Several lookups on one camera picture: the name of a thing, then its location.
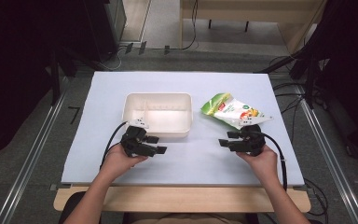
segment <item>green snack bag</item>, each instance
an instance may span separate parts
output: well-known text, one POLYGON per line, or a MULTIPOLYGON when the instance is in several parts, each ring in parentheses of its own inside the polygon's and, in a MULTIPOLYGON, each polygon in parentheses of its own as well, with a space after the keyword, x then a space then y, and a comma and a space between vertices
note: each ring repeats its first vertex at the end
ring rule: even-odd
POLYGON ((232 97, 230 93, 218 93, 202 108, 203 114, 221 119, 225 123, 240 129, 240 122, 249 117, 264 117, 257 109, 232 97))

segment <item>black equipment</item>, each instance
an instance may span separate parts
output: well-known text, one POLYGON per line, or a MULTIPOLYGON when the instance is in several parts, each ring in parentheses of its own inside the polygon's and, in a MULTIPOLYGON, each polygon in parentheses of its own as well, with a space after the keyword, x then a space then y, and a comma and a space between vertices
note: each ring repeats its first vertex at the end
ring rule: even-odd
POLYGON ((129 157, 134 155, 153 157, 156 154, 164 154, 167 150, 166 147, 152 147, 143 142, 156 144, 158 137, 147 136, 143 128, 129 126, 121 137, 120 144, 129 157))
POLYGON ((260 126, 257 124, 243 126, 239 132, 227 132, 228 138, 242 138, 241 141, 228 141, 219 139, 221 147, 228 147, 230 151, 245 152, 251 156, 258 156, 261 148, 266 144, 260 126))

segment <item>white table surface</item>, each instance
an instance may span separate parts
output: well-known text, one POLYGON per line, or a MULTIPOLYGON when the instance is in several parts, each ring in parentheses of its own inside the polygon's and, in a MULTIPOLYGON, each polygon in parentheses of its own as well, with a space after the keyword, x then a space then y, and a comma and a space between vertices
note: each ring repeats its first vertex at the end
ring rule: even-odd
MULTIPOLYGON (((88 184, 98 174, 106 144, 122 122, 126 97, 132 92, 187 92, 192 97, 193 123, 185 138, 163 139, 168 147, 115 181, 115 185, 259 186, 249 165, 218 139, 234 130, 223 121, 206 116, 200 108, 219 92, 230 92, 274 120, 261 123, 286 158, 289 186, 303 185, 289 136, 267 74, 203 72, 95 72, 83 114, 62 174, 62 183, 88 184)), ((122 128, 112 141, 119 142, 122 128)), ((266 138, 267 145, 278 153, 266 138)), ((278 162, 282 181, 281 164, 278 162)))

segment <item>white plastic tray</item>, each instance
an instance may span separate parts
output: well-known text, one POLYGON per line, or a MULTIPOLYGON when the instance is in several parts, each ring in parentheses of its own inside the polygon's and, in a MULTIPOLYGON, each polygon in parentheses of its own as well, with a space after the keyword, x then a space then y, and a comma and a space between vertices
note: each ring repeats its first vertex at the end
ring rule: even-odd
POLYGON ((123 121, 143 119, 147 134, 156 137, 185 137, 193 121, 191 96, 178 92, 130 93, 123 121))

